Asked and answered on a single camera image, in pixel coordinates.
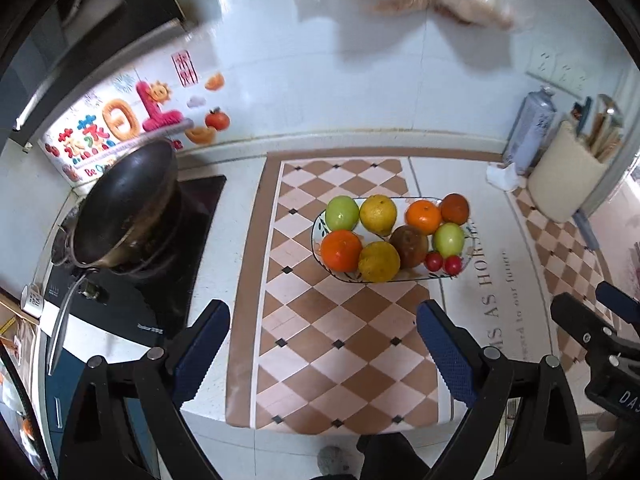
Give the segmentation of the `red cherry tomato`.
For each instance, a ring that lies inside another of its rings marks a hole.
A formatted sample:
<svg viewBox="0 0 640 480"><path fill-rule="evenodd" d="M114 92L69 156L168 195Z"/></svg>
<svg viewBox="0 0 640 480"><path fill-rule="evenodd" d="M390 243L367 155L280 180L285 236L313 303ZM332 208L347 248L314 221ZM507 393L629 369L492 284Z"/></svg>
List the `red cherry tomato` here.
<svg viewBox="0 0 640 480"><path fill-rule="evenodd" d="M432 273L436 273L442 270L442 266L444 265L444 258L437 250L432 250L428 252L425 256L424 266Z"/></svg>
<svg viewBox="0 0 640 480"><path fill-rule="evenodd" d="M449 276L457 276L463 269L462 258L458 255L452 255L445 259L444 270Z"/></svg>

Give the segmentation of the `green apple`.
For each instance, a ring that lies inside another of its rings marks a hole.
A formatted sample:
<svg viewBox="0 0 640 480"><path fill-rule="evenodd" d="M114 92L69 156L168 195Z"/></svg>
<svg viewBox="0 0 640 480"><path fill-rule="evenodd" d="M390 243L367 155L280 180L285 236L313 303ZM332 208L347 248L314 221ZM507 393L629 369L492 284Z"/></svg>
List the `green apple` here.
<svg viewBox="0 0 640 480"><path fill-rule="evenodd" d="M353 231L359 222L359 206L349 196L339 195L326 205L326 225L331 231Z"/></svg>
<svg viewBox="0 0 640 480"><path fill-rule="evenodd" d="M465 235L457 223L443 223L433 234L433 246L436 252L446 259L460 256L464 247Z"/></svg>

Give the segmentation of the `dark red apple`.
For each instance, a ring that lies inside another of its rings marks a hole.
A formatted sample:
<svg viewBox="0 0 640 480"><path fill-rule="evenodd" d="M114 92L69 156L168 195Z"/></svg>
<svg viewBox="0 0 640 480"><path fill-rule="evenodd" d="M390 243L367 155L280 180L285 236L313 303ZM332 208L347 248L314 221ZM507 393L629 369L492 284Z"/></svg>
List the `dark red apple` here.
<svg viewBox="0 0 640 480"><path fill-rule="evenodd" d="M401 269L413 269L425 260L430 250L427 236L414 226L400 226L390 237L400 258Z"/></svg>

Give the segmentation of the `yellow orange citrus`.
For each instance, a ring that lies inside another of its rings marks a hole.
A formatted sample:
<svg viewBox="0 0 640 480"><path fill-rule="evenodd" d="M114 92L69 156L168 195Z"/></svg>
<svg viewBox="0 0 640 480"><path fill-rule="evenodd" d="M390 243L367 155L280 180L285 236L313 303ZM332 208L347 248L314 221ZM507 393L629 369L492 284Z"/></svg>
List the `yellow orange citrus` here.
<svg viewBox="0 0 640 480"><path fill-rule="evenodd" d="M389 282L399 270L398 252L389 242L373 242L360 252L358 271L365 282Z"/></svg>

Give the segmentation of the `brownish orange fruit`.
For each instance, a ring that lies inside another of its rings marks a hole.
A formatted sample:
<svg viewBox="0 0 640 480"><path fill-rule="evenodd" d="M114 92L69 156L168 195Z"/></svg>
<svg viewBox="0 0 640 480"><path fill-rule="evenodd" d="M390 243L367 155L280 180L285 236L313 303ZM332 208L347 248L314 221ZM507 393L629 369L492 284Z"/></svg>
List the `brownish orange fruit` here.
<svg viewBox="0 0 640 480"><path fill-rule="evenodd" d="M439 204L443 222L455 223L462 226L469 220L470 205L466 198L458 193L448 194Z"/></svg>

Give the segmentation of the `orange tangerine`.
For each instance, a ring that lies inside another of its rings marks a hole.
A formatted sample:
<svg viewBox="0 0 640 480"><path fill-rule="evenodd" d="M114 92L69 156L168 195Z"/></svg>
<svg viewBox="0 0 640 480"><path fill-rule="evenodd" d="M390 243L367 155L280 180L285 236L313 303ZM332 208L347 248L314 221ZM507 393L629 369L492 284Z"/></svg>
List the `orange tangerine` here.
<svg viewBox="0 0 640 480"><path fill-rule="evenodd" d="M405 224L413 226L424 235L432 235L442 224L439 206L430 200L416 200L405 212Z"/></svg>
<svg viewBox="0 0 640 480"><path fill-rule="evenodd" d="M355 272L362 243L352 231L338 230L329 233L321 242L320 255L323 263L335 272Z"/></svg>

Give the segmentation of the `yellow lemon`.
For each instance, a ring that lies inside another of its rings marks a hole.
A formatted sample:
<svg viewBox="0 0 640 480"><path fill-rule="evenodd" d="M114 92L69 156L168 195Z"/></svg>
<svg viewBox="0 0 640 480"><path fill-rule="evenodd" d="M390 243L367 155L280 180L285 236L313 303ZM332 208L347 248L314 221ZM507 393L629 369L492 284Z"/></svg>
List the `yellow lemon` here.
<svg viewBox="0 0 640 480"><path fill-rule="evenodd" d="M388 196L371 195L361 204L359 217L369 232L389 236L397 219L397 208Z"/></svg>

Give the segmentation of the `blue flat knife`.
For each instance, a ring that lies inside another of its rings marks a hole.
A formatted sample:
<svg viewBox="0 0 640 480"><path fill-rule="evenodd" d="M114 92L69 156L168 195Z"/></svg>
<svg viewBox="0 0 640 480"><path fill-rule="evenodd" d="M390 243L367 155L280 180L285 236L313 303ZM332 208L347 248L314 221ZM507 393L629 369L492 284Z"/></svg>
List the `blue flat knife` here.
<svg viewBox="0 0 640 480"><path fill-rule="evenodd" d="M573 214L573 220L585 242L586 248L590 250L590 252L596 252L599 250L600 244L585 213L581 209L578 209L578 211Z"/></svg>

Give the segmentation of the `cream utensil holder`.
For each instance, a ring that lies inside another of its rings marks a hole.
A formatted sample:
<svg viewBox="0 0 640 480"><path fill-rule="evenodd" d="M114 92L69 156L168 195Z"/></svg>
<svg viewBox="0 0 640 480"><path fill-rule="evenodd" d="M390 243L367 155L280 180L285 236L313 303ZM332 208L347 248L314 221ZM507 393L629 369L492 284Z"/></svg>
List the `cream utensil holder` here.
<svg viewBox="0 0 640 480"><path fill-rule="evenodd" d="M596 188L606 168L578 140L574 125L563 120L528 177L527 191L545 217L555 223L567 222Z"/></svg>

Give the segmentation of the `black gas stove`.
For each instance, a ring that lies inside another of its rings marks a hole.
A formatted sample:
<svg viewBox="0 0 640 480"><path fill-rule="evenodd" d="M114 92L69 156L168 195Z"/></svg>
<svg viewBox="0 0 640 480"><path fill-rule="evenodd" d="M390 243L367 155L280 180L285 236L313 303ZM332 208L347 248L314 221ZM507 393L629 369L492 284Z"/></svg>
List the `black gas stove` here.
<svg viewBox="0 0 640 480"><path fill-rule="evenodd" d="M90 274L70 313L113 335L156 347L186 327L198 266L227 182L213 176L177 184L142 259Z"/></svg>

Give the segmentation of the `white crumpled tissue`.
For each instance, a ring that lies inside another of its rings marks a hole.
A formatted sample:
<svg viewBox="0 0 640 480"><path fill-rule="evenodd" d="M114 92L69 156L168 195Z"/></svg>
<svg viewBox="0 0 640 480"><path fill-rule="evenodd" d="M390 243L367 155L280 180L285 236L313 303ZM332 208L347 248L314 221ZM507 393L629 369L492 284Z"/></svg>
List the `white crumpled tissue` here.
<svg viewBox="0 0 640 480"><path fill-rule="evenodd" d="M489 164L486 168L486 181L503 192L512 192L520 184L520 176L516 171L516 166Z"/></svg>

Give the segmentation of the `checkered brown table mat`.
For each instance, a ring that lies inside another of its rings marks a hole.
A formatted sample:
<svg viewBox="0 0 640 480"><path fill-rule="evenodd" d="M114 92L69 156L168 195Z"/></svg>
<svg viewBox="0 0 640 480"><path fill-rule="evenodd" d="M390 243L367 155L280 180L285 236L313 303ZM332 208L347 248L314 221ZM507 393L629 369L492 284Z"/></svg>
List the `checkered brown table mat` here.
<svg viewBox="0 0 640 480"><path fill-rule="evenodd" d="M399 155L268 159L235 299L226 421L368 434L459 417L416 331L416 308L427 299L512 359L555 354L580 390L584 350L551 321L549 304L567 292L606 315L596 299L602 259L573 222L547 219L525 188L496 190L485 170L478 160ZM332 198L387 195L405 211L450 193L471 204L459 275L432 278L416 266L368 284L324 266L319 248Z"/></svg>

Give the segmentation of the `grey spray can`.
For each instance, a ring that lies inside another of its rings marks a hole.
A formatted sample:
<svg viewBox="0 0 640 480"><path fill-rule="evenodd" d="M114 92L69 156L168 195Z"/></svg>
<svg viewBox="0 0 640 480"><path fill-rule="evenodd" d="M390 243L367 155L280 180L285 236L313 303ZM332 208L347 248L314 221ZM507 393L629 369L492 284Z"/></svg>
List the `grey spray can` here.
<svg viewBox="0 0 640 480"><path fill-rule="evenodd" d="M529 92L525 97L502 154L506 166L514 165L517 174L526 174L553 122L556 107L549 87Z"/></svg>

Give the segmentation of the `metal ladle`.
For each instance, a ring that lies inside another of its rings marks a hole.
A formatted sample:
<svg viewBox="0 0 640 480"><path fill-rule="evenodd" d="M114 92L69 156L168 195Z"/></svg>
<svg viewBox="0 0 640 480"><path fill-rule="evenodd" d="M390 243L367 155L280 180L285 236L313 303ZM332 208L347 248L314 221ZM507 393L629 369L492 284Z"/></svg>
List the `metal ladle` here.
<svg viewBox="0 0 640 480"><path fill-rule="evenodd" d="M600 140L608 136L612 130L622 128L624 115L617 103L607 94L598 95L598 125L596 133Z"/></svg>

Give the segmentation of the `black frying pan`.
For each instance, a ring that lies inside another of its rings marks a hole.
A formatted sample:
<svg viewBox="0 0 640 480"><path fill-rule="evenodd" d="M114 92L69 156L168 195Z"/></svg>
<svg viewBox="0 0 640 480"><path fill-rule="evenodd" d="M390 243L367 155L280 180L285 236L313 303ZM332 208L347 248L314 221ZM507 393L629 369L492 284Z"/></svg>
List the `black frying pan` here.
<svg viewBox="0 0 640 480"><path fill-rule="evenodd" d="M47 351L51 376L63 350L70 304L88 276L137 258L177 187L178 162L171 144L157 140L115 162L81 203L67 235L67 255L77 269L58 309Z"/></svg>

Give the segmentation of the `black range hood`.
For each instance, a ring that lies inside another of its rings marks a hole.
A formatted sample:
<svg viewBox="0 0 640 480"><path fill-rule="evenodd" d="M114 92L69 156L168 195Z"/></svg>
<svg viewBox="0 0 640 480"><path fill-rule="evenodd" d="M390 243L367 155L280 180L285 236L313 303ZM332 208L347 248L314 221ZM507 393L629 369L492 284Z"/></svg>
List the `black range hood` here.
<svg viewBox="0 0 640 480"><path fill-rule="evenodd" d="M185 21L177 0L1 0L1 139L32 142Z"/></svg>

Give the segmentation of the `white wall power sockets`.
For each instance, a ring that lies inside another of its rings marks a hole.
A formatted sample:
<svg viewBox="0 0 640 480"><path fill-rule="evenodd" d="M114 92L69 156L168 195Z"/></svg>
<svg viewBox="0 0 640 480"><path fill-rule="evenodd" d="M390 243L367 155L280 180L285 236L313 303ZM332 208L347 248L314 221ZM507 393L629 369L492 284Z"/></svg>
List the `white wall power sockets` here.
<svg viewBox="0 0 640 480"><path fill-rule="evenodd" d="M589 74L581 62L542 44L530 49L526 73L578 98L586 95L589 84Z"/></svg>

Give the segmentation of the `colourful wall sticker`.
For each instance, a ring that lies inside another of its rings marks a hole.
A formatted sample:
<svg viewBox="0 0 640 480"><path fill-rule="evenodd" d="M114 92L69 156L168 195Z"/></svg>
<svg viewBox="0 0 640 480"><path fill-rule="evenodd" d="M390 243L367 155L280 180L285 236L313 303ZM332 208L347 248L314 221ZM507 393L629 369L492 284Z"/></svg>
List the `colourful wall sticker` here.
<svg viewBox="0 0 640 480"><path fill-rule="evenodd" d="M67 180L99 177L126 151L166 138L177 151L216 142L230 127L222 71L203 49L145 55L79 98L38 141Z"/></svg>

